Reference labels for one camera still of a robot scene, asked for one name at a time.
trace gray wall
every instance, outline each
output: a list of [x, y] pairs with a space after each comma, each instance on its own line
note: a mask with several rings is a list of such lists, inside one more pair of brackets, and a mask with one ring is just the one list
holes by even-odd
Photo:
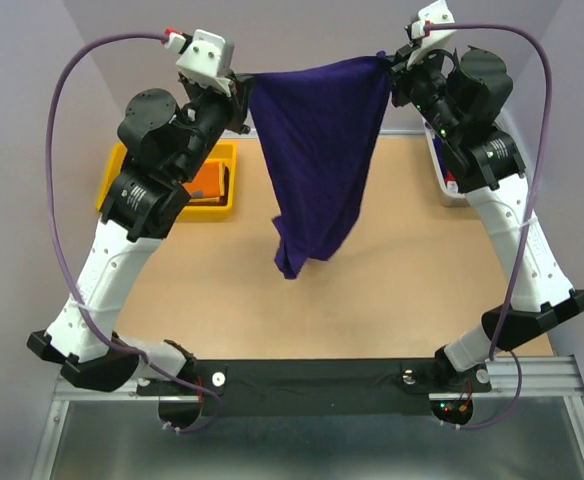
[[[58, 0], [0, 0], [0, 479], [29, 478], [58, 369], [25, 347], [67, 289], [48, 239], [43, 138], [56, 76], [82, 44]], [[58, 213], [76, 268], [96, 220], [94, 199], [118, 110], [93, 62], [64, 98], [56, 142]]]
[[[296, 70], [347, 57], [393, 52], [406, 43], [404, 25], [431, 0], [64, 0], [86, 40], [134, 29], [185, 32], [196, 28], [234, 40], [239, 72]], [[561, 0], [449, 0], [457, 21], [500, 21], [543, 34]], [[525, 41], [502, 32], [462, 32], [456, 44], [474, 44], [506, 59], [517, 76], [530, 55]], [[178, 92], [176, 57], [152, 45], [116, 47], [95, 55], [119, 108], [150, 87]], [[388, 112], [386, 129], [420, 129], [412, 108]]]
[[[584, 288], [584, 1], [566, 1], [543, 37], [554, 71], [554, 106], [539, 216], [561, 265]], [[541, 66], [525, 67], [509, 105], [535, 155], [543, 101]], [[552, 335], [560, 354], [574, 353], [584, 377], [584, 315]]]

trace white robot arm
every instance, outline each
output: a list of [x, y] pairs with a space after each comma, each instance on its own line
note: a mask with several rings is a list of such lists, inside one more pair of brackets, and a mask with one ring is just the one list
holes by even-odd
[[[160, 377], [148, 363], [184, 375], [193, 359], [173, 342], [123, 338], [114, 327], [138, 275], [189, 200], [182, 182], [194, 178], [225, 129], [249, 131], [243, 121], [251, 79], [234, 75], [232, 43], [213, 33], [166, 30], [164, 46], [179, 54], [180, 81], [195, 100], [181, 108], [168, 92], [152, 89], [129, 103], [118, 131], [128, 156], [103, 203], [77, 280], [84, 305], [70, 294], [56, 320], [28, 340], [41, 358], [61, 363], [62, 375], [75, 386], [112, 391], [129, 379]], [[88, 328], [81, 309], [103, 337], [146, 352], [148, 362], [110, 351]]]
[[[453, 23], [444, 0], [421, 10], [406, 27], [410, 43], [393, 57], [393, 104], [412, 103], [443, 142], [443, 162], [483, 222], [510, 278], [528, 201], [525, 165], [510, 135], [495, 123], [512, 91], [505, 63], [470, 47], [461, 58], [441, 50], [455, 30], [428, 31], [428, 24]], [[442, 73], [445, 58], [453, 62]], [[496, 346], [512, 350], [584, 310], [577, 291], [559, 267], [532, 212], [521, 264], [517, 267], [506, 327]], [[494, 340], [500, 307], [481, 324], [437, 352], [443, 376], [453, 377], [484, 362]]]

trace wooden table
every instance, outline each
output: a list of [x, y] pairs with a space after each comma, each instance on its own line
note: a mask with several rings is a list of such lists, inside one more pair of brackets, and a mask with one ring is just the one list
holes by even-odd
[[[117, 330], [199, 358], [431, 356], [500, 305], [506, 282], [469, 208], [439, 203], [424, 138], [381, 138], [361, 217], [329, 262], [295, 281], [273, 258], [278, 214], [258, 140], [240, 140], [237, 206], [177, 224], [134, 286]], [[521, 355], [551, 355], [544, 336]]]

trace metal frame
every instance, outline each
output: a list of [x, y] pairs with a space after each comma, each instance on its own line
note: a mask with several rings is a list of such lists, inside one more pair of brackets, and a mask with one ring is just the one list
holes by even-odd
[[[573, 357], [521, 358], [524, 397], [563, 397], [572, 428], [584, 461], [584, 385]], [[497, 358], [487, 364], [492, 391], [477, 393], [476, 398], [511, 397], [517, 385], [517, 370], [510, 358]], [[112, 393], [93, 392], [74, 388], [59, 378], [46, 427], [37, 454], [33, 480], [48, 480], [54, 469], [54, 461], [62, 438], [63, 427], [71, 402], [95, 401], [179, 401], [196, 402], [196, 396], [140, 397], [136, 394], [137, 383], [130, 381]], [[432, 400], [456, 398], [457, 394], [431, 394]]]

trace dark purple fabric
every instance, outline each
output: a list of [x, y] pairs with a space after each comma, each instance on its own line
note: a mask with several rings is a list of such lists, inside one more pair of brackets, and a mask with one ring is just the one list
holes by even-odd
[[386, 66], [360, 57], [256, 78], [250, 110], [281, 209], [275, 262], [285, 278], [308, 258], [328, 260], [359, 216], [390, 94]]

